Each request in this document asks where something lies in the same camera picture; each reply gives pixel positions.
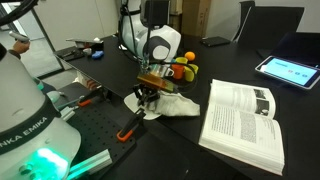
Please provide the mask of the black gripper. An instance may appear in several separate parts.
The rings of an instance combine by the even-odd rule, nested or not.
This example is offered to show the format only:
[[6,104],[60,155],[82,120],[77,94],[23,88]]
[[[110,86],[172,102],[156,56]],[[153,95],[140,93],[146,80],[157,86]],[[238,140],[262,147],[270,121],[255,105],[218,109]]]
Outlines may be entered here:
[[[152,61],[148,68],[142,69],[139,72],[139,74],[152,74],[154,76],[158,76],[168,80],[168,77],[173,76],[174,72],[170,67],[166,66],[164,63]],[[142,106],[157,100],[160,97],[160,91],[163,90],[150,88],[139,81],[136,85],[133,86],[133,92],[138,98],[138,104]]]

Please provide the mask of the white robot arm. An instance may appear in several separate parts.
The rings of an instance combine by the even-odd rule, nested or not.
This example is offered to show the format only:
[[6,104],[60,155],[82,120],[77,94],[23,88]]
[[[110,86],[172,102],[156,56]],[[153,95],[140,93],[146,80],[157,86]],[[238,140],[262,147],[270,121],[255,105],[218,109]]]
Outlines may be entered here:
[[118,38],[139,64],[138,106],[159,99],[160,91],[173,92],[163,74],[152,73],[168,69],[180,45],[181,34],[168,25],[169,14],[170,0],[121,0]]

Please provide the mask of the operator hand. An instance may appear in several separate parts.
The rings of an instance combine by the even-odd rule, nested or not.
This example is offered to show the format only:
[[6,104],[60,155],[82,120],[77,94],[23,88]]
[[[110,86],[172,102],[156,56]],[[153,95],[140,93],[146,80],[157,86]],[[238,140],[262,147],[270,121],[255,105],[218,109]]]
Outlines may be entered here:
[[29,47],[30,47],[30,42],[16,41],[13,45],[13,50],[18,54],[23,54],[29,50]]

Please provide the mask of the white Franka robot base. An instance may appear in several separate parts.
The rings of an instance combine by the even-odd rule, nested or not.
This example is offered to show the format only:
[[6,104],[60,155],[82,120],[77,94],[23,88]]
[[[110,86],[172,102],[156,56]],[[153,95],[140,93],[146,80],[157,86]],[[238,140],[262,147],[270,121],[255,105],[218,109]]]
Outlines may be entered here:
[[81,143],[22,62],[0,53],[0,180],[65,180]]

